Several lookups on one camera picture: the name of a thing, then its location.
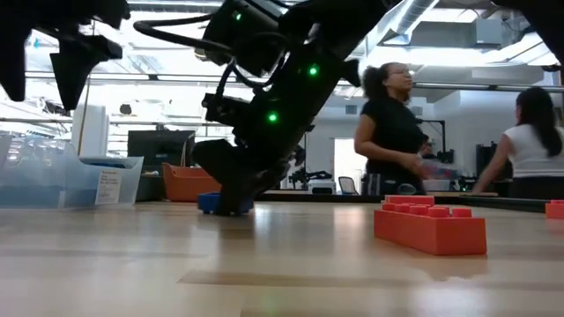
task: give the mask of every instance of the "black t-shirt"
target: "black t-shirt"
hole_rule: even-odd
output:
[[[362,113],[376,123],[372,142],[384,149],[416,154],[425,142],[425,135],[417,125],[417,118],[399,100],[369,101]],[[416,175],[395,162],[369,159],[368,173],[379,173],[390,178],[418,181]]]

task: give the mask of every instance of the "woman with glasses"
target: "woman with glasses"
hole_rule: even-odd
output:
[[[369,67],[362,77],[367,103],[354,137],[354,150],[367,158],[370,195],[424,194],[418,156],[425,135],[406,106],[412,75],[402,63]]]

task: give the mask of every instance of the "white t-shirt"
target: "white t-shirt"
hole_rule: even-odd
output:
[[[564,140],[564,129],[557,128]],[[530,124],[523,124],[503,132],[508,136],[515,153],[509,155],[513,164],[513,177],[564,177],[564,151],[549,158],[548,151],[538,139]]]

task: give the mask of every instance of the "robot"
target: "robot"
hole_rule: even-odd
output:
[[[208,121],[234,128],[236,146],[224,140],[204,141],[193,151],[195,161],[222,185],[216,215],[231,215],[241,202],[286,176],[296,145],[338,80],[360,86],[359,62],[345,59],[398,2],[306,0],[286,6],[278,0],[226,0],[213,14],[202,17],[135,23],[140,33],[198,48],[207,60],[226,65],[217,91],[206,94],[202,106],[207,108]],[[494,2],[522,11],[557,58],[564,60],[564,41],[558,38],[564,1]],[[287,11],[283,13],[280,6]],[[117,28],[129,18],[129,8],[124,0],[2,1],[1,27],[13,30],[0,34],[4,52],[9,50],[0,62],[0,84],[9,96],[24,98],[23,45],[30,30],[40,28],[61,41],[61,52],[52,56],[56,79],[65,108],[76,107],[85,83],[77,78],[85,79],[103,60],[121,58],[115,43],[78,34],[78,25],[93,18]],[[155,29],[208,20],[202,40]],[[80,71],[65,67],[62,55],[73,67],[81,65]],[[255,77],[271,76],[259,84],[241,70]],[[231,73],[253,88],[250,102],[224,96]]]
[[[77,107],[86,79],[98,63],[122,58],[122,48],[99,35],[83,35],[81,25],[93,20],[119,29],[130,18],[126,0],[0,1],[0,85],[14,101],[26,98],[26,41],[32,29],[59,40],[51,54],[61,101],[66,111]]]

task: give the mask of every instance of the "ponytail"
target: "ponytail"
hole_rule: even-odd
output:
[[[383,81],[388,79],[388,67],[392,63],[385,63],[380,68],[368,66],[362,74],[362,89],[368,100],[387,98],[388,90]]]
[[[530,124],[549,157],[560,155],[562,138],[556,129],[556,115],[550,94],[540,87],[532,87],[521,92],[517,97],[517,106],[521,108],[518,125]]]

